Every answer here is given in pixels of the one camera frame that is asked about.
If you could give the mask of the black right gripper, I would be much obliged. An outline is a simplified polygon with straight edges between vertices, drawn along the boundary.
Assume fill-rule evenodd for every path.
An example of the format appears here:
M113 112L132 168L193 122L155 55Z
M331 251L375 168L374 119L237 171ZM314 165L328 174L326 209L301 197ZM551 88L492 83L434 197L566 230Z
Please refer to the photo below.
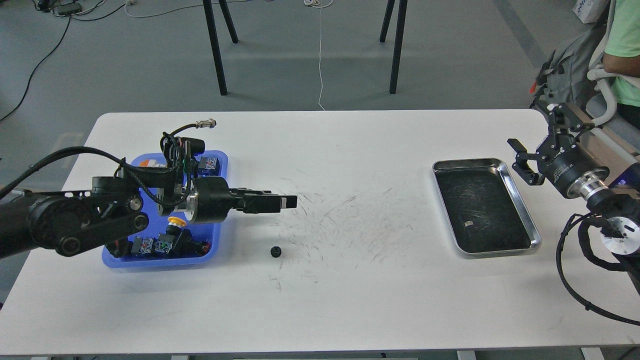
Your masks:
M541 186L546 178L566 199L588 199L605 187L610 169L578 144L583 134L595 128L594 120L574 103L534 100L533 109L543 114L548 136L536 153L528 153L516 138L507 140L515 152L512 168L519 177L529 186ZM538 162L539 172L529 161Z

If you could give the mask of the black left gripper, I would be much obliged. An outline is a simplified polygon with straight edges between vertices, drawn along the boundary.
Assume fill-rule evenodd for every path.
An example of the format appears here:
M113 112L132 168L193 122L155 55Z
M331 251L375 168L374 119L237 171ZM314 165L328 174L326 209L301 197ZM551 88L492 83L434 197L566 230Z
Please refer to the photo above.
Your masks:
M186 219L191 224L222 223L230 210L245 214L278 214L296 208L295 194L273 194L270 190L229 187L223 177L199 177L191 182L186 201Z

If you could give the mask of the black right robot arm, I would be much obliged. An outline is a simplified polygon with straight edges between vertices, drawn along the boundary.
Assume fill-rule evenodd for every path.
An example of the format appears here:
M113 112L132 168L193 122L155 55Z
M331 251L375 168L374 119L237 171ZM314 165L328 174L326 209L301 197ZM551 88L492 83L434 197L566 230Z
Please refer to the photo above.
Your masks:
M555 250L560 280L588 312L638 326L637 320L602 309L574 290L564 274L562 255L567 235L577 228L578 244L586 260L638 281L639 191L627 185L606 184L610 169L581 143L581 137L595 129L595 123L578 105L535 99L530 108L544 116L547 136L534 152L528 152L518 139L508 139L515 152L512 168L529 186L550 182L563 198L585 200L588 210L586 214L572 214L560 233Z

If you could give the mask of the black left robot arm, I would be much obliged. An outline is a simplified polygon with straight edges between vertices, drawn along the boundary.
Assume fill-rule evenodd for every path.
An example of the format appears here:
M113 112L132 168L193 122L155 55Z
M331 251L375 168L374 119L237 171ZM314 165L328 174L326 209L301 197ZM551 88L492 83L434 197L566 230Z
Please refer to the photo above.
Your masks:
M269 190L230 187L220 176L204 175L204 163L197 157L205 153L205 142L179 136L192 128L214 128L213 119L186 124L160 139L166 161L163 167L134 166L90 146L69 146L50 153L30 166L16 180L1 189L6 198L23 180L45 166L67 157L92 154L118 164L109 177L94 177L89 190L21 191L1 205L1 257L32 249L52 249L71 257L106 246L116 257L144 252L146 239L129 242L128 237L144 231L150 224L144 212L146 194L158 214L183 212L188 223L222 223L231 210L245 214L278 214L296 208L295 194L276 194Z

